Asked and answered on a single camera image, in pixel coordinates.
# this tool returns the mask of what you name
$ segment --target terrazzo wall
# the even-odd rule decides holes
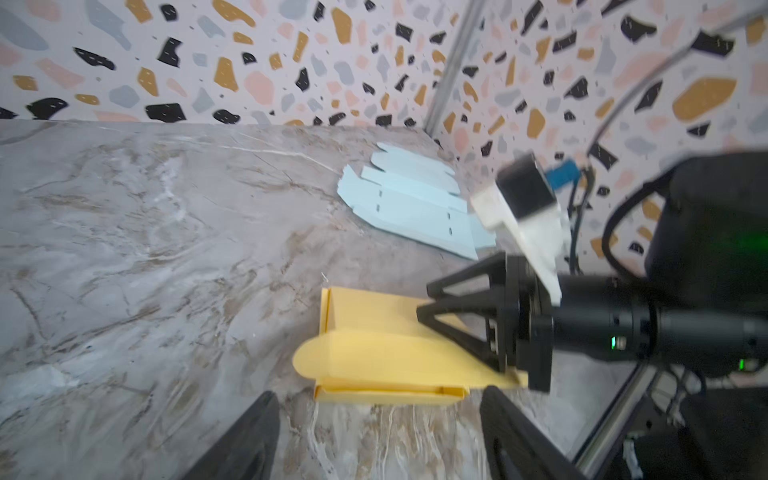
[[[0,118],[420,125],[468,0],[14,0]]]
[[[607,271],[604,222],[646,179],[685,152],[768,148],[765,19],[724,38],[699,33],[762,4],[488,0],[435,137],[469,173],[471,190],[526,151],[545,167],[568,156],[584,163],[614,103],[698,38],[696,51],[635,98],[589,155],[597,183],[578,239],[580,265]],[[558,195],[563,205],[568,190]],[[662,206],[660,198],[646,201],[612,237],[614,255],[630,269],[642,272]]]

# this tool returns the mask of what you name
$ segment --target metal frame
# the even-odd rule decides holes
[[[595,478],[611,457],[618,436],[658,376],[654,366],[637,364],[574,458],[576,467],[585,477]]]
[[[442,78],[437,87],[435,98],[429,106],[429,111],[424,118],[424,131],[430,137],[435,137],[435,131],[439,125],[442,112],[451,98],[454,83],[459,71],[462,68],[462,61],[466,55],[469,43],[475,29],[480,25],[480,16],[485,8],[486,0],[470,0],[467,6],[467,12],[462,15],[463,19],[458,27],[458,35],[451,46],[451,51],[445,61],[445,69],[442,72]]]

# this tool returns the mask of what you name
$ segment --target black cable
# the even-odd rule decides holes
[[[573,185],[571,185],[571,197],[568,199],[568,208],[565,209],[565,211],[568,213],[568,218],[571,218],[571,215],[574,213],[574,201],[576,200],[576,189],[578,188],[578,181],[581,179],[581,177],[574,180]]]
[[[608,221],[605,222],[601,247],[603,249],[603,255],[605,255],[606,261],[613,267],[614,270],[616,270],[616,273],[627,280],[634,281],[638,285],[644,285],[647,283],[647,281],[644,278],[640,278],[639,276],[632,273],[627,267],[622,265],[616,259],[616,257],[614,257],[614,254],[611,252],[611,235],[613,234],[614,230],[616,230],[616,226],[619,224],[619,222],[621,222],[624,217],[626,217],[627,214],[632,211],[633,208],[640,204],[641,201],[645,200],[648,195],[659,191],[669,184],[674,171],[675,167],[671,168],[660,177],[649,182],[645,182],[642,187],[630,195],[629,198],[627,198],[621,205],[616,207],[616,210],[614,210],[614,212],[608,218]]]
[[[732,20],[731,22],[721,25],[719,28],[716,28],[712,31],[715,35],[722,35],[724,33],[727,33],[729,31],[735,30],[736,28],[741,28],[747,23],[751,22],[755,18],[761,18],[762,15],[768,12],[768,2],[765,3],[761,8],[758,8],[757,10],[747,13],[745,15],[742,15],[739,18],[736,18],[735,20]],[[696,39],[688,45],[687,47],[683,47],[680,50],[674,52],[672,55],[667,57],[667,60],[665,60],[661,65],[654,68],[654,70],[645,76],[640,82],[638,82],[629,92],[616,104],[616,106],[611,110],[611,113],[608,115],[608,117],[603,121],[603,123],[600,125],[600,127],[595,131],[594,137],[592,138],[592,142],[589,144],[589,148],[587,149],[587,152],[592,152],[596,147],[599,147],[599,141],[600,138],[603,136],[605,131],[608,129],[609,126],[611,126],[611,123],[614,121],[614,119],[629,105],[629,103],[637,97],[645,88],[648,86],[653,80],[656,79],[660,74],[662,74],[664,71],[666,71],[669,67],[672,65],[675,65],[677,62],[683,60],[693,51],[693,46],[696,44]],[[576,193],[576,186],[573,187],[573,190],[571,190],[571,200],[574,199]],[[591,194],[591,190],[587,190],[584,192],[584,199],[582,200],[581,204],[585,205],[589,200],[589,195]],[[569,202],[568,204],[568,217],[571,216],[573,208],[573,203]],[[578,240],[578,228],[581,226],[581,221],[584,218],[584,209],[579,208],[576,213],[576,221],[574,224],[574,229],[571,231],[571,256],[568,258],[568,268],[571,271],[571,274],[578,270],[578,256],[575,256],[573,252],[575,251],[575,248],[573,248],[573,245]],[[603,246],[603,253],[607,253],[605,246]]]
[[[584,191],[584,198],[582,199],[581,204],[578,206],[578,210],[576,211],[576,222],[574,223],[574,228],[571,231],[571,254],[568,257],[568,269],[570,270],[571,275],[575,275],[576,273],[583,273],[581,272],[581,268],[578,266],[576,243],[578,242],[578,232],[581,229],[581,222],[584,220],[584,212],[587,209],[587,199],[592,193],[595,182],[594,169],[592,167],[589,167],[587,170],[585,170],[584,175],[587,177],[587,190]],[[576,188],[574,187],[573,191],[571,192],[571,200],[573,200],[575,197],[575,190]]]
[[[707,394],[707,379],[704,378],[703,373],[701,370],[696,370],[694,372],[694,375],[699,379],[699,383],[701,383],[701,390],[699,390],[699,395],[706,395]]]

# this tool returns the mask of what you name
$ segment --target blue connector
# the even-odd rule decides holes
[[[559,167],[549,170],[545,177],[552,191],[557,191],[565,185],[574,183],[581,176],[573,158],[568,158]]]

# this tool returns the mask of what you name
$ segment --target marble table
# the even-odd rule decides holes
[[[424,296],[467,264],[336,195],[377,141],[461,183],[421,131],[2,121],[0,478],[177,478],[266,389],[273,478],[487,478],[479,392],[317,405],[291,365],[322,287]],[[556,354],[549,395],[509,395],[573,455],[630,369]]]

